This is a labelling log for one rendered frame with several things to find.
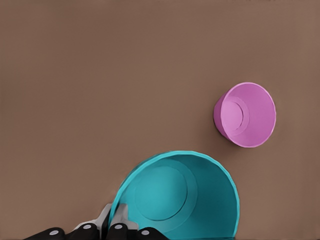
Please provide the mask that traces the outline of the pink bowl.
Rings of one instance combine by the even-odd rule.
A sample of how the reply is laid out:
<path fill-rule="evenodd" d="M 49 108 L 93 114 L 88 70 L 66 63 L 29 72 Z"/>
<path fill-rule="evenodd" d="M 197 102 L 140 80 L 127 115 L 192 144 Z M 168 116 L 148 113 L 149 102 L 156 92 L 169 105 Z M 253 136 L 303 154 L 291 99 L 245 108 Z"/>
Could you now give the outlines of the pink bowl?
<path fill-rule="evenodd" d="M 277 119 L 269 92 L 254 82 L 241 82 L 227 90 L 213 108 L 217 130 L 243 148 L 264 144 L 272 135 Z"/>

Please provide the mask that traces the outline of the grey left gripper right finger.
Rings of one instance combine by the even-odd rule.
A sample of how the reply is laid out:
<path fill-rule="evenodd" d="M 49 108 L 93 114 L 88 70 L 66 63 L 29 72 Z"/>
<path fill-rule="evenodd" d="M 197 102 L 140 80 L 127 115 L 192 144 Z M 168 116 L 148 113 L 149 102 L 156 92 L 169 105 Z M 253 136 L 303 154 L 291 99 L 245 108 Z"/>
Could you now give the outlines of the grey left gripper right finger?
<path fill-rule="evenodd" d="M 129 220 L 127 204 L 120 204 L 110 223 L 106 240 L 136 240 L 139 225 Z"/>

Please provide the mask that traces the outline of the blue bowl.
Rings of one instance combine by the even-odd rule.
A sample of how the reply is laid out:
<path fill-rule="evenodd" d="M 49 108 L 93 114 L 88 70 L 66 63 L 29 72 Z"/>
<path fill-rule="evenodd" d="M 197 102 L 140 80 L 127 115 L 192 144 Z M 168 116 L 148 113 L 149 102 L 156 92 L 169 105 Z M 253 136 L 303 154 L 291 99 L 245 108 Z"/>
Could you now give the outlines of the blue bowl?
<path fill-rule="evenodd" d="M 189 150 L 156 154 L 121 183 L 109 217 L 128 207 L 128 219 L 171 240 L 233 239 L 240 199 L 230 173 L 212 157 Z"/>

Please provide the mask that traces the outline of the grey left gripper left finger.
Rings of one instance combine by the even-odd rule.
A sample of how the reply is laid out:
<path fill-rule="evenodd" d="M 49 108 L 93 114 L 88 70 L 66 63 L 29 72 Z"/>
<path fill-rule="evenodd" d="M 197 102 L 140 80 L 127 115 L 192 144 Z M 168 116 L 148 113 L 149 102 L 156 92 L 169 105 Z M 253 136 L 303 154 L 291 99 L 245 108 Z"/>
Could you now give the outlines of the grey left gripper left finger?
<path fill-rule="evenodd" d="M 80 223 L 72 232 L 66 234 L 66 240 L 105 240 L 108 233 L 111 203 L 108 203 L 99 216 Z"/>

